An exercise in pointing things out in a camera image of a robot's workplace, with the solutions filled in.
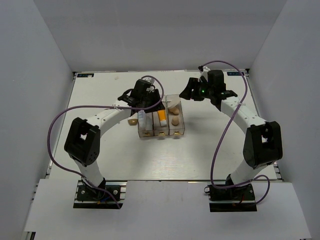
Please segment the clear white cosmetic tube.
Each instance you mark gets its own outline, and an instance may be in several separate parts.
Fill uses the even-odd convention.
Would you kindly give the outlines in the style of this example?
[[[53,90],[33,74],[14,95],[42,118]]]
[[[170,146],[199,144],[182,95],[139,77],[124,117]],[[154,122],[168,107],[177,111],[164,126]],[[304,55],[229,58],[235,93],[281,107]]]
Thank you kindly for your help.
[[[137,113],[137,116],[138,116],[139,129],[144,131],[147,126],[147,114],[144,110],[140,110]]]

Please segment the teal pink gradient tube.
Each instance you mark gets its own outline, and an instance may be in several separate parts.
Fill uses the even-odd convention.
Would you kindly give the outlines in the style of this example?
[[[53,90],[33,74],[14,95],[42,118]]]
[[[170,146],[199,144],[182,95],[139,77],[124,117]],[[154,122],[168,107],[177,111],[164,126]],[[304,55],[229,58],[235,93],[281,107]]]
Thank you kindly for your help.
[[[146,114],[145,130],[146,131],[152,131],[153,130],[153,114],[151,112]]]

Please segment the orange cream tube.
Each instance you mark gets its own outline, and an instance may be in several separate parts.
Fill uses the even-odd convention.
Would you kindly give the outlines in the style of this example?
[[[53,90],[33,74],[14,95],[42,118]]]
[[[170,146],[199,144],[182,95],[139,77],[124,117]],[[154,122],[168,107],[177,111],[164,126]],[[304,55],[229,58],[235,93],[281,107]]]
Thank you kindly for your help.
[[[167,126],[167,115],[165,110],[158,110],[157,116],[161,127]]]

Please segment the round white powder puff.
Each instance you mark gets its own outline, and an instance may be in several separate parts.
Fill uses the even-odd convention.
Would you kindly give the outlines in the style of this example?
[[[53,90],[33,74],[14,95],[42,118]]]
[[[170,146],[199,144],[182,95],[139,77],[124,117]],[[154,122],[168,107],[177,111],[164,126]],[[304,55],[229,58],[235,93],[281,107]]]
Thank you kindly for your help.
[[[172,98],[171,100],[167,101],[167,108],[172,109],[176,107],[180,103],[180,98]]]

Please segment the beige makeup sponge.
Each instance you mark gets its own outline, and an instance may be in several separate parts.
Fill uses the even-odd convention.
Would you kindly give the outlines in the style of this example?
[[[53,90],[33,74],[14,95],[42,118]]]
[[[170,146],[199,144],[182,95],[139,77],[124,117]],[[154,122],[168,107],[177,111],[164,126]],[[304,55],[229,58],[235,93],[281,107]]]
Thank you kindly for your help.
[[[179,108],[178,107],[172,107],[172,108],[169,108],[168,109],[169,110],[169,112],[171,113],[171,114],[173,114],[173,115],[179,115],[180,114],[180,110],[179,110]]]
[[[173,116],[173,118],[171,120],[171,124],[173,126],[178,126],[180,124],[180,120],[179,120],[179,117],[177,115]]]

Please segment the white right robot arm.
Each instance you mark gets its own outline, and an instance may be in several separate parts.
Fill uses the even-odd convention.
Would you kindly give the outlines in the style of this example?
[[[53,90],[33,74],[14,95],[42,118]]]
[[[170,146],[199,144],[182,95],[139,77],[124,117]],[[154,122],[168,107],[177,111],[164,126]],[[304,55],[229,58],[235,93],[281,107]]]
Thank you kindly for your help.
[[[226,179],[226,195],[236,200],[264,168],[283,157],[281,127],[276,121],[268,122],[257,116],[233,90],[228,90],[222,70],[203,72],[200,78],[191,77],[180,93],[185,100],[209,99],[220,112],[230,118],[245,134],[243,161]]]

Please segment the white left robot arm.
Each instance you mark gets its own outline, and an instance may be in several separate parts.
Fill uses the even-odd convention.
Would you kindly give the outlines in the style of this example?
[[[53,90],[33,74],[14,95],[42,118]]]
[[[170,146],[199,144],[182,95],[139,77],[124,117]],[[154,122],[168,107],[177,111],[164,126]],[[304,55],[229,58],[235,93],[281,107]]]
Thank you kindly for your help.
[[[155,88],[152,81],[138,79],[134,88],[126,90],[110,107],[91,117],[75,118],[70,126],[64,150],[79,168],[81,180],[88,186],[88,193],[99,200],[105,196],[106,180],[100,172],[97,159],[101,137],[121,121],[143,110],[153,113],[163,110],[164,89]]]

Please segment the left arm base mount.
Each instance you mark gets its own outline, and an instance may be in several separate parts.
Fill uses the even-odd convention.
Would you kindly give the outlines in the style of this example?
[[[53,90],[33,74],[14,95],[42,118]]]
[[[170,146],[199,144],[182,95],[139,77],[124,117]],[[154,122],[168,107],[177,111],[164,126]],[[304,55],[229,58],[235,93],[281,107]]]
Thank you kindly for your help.
[[[125,181],[107,181],[105,189],[112,194],[113,198],[105,192],[100,192],[94,196],[89,188],[82,182],[78,181],[75,197],[73,201],[74,209],[100,209],[100,210],[119,210],[124,203],[127,189]]]

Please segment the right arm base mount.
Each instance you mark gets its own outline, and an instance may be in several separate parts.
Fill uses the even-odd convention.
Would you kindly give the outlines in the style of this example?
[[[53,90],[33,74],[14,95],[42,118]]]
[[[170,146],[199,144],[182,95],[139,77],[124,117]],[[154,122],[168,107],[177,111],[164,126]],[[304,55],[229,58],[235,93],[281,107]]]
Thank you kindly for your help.
[[[204,188],[209,198],[211,213],[256,212],[257,204],[252,184],[228,189],[217,189],[212,185]]]

